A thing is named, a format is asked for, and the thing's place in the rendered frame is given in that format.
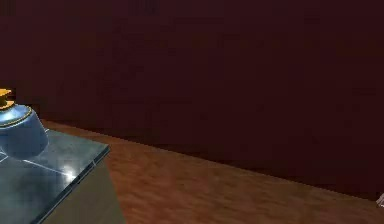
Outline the blue vase with gold neck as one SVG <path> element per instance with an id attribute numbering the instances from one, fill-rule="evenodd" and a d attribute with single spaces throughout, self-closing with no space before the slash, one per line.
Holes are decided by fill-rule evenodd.
<path id="1" fill-rule="evenodd" d="M 30 106 L 7 99 L 11 93 L 10 89 L 0 89 L 0 149 L 9 157 L 26 160 L 48 146 L 48 136 Z"/>

